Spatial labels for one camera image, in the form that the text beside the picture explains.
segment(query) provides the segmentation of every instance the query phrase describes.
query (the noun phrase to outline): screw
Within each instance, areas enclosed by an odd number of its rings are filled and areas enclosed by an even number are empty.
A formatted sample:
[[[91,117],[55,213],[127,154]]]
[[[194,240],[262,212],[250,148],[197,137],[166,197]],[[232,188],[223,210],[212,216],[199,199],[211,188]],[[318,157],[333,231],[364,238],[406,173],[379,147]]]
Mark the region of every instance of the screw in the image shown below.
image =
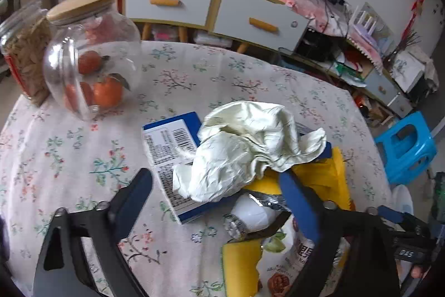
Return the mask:
[[[333,202],[332,200],[326,200],[325,202],[323,202],[323,206],[329,210],[337,209],[337,204],[335,204],[335,202]]]
[[[106,210],[110,207],[110,203],[104,201],[96,205],[96,210]]]
[[[66,209],[65,208],[59,208],[59,209],[56,210],[54,216],[55,217],[60,217],[60,216],[62,216],[65,213],[66,213]]]
[[[366,208],[366,212],[371,215],[379,215],[379,211],[376,207],[368,207]]]

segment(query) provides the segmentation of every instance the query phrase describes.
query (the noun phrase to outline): glass jar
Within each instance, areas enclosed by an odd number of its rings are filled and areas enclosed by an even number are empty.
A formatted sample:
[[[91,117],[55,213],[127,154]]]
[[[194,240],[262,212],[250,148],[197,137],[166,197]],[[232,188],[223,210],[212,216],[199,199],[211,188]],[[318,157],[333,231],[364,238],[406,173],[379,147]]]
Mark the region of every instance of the glass jar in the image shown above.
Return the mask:
[[[141,77],[141,38],[115,0],[66,0],[47,19],[56,34],[44,60],[56,101],[82,120],[115,108]]]
[[[32,104],[40,106],[50,94],[43,77],[42,62],[51,40],[41,0],[33,0],[0,25],[0,50],[11,74]]]

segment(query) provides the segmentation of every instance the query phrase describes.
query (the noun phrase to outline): wooden jar lid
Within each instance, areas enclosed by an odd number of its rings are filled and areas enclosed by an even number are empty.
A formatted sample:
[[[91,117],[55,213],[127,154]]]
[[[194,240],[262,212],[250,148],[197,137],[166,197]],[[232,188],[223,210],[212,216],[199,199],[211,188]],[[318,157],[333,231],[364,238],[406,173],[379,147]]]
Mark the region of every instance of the wooden jar lid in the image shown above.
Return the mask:
[[[112,2],[113,0],[66,0],[51,8],[46,18],[50,22],[61,21],[94,11]]]

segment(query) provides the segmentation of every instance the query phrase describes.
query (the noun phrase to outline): floral tablecloth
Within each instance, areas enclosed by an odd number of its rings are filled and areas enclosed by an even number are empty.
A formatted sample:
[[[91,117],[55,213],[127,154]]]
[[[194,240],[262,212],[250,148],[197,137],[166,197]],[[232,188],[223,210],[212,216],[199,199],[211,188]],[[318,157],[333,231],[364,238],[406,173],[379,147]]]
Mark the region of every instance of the floral tablecloth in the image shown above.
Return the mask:
[[[147,167],[141,126],[235,100],[282,104],[297,122],[325,128],[347,163],[358,210],[389,205],[390,190],[372,136],[347,91],[235,52],[183,43],[143,42],[142,85],[131,101],[83,122],[48,98],[35,108],[21,96],[0,136],[0,212],[10,238],[9,266],[32,291],[34,270],[58,207],[87,210],[109,200]],[[152,297],[223,297],[220,248],[230,238],[217,208],[178,225],[157,183],[127,239],[119,244]],[[110,294],[88,241],[99,290]]]

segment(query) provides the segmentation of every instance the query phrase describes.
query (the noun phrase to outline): blue stool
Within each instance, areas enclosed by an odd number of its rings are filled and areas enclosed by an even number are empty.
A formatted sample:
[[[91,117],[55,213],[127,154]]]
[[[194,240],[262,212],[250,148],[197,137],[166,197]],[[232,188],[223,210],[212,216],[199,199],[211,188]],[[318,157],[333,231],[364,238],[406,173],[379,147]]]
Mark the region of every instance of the blue stool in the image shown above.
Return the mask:
[[[437,153],[422,114],[400,120],[375,139],[390,184],[408,184],[423,172]]]

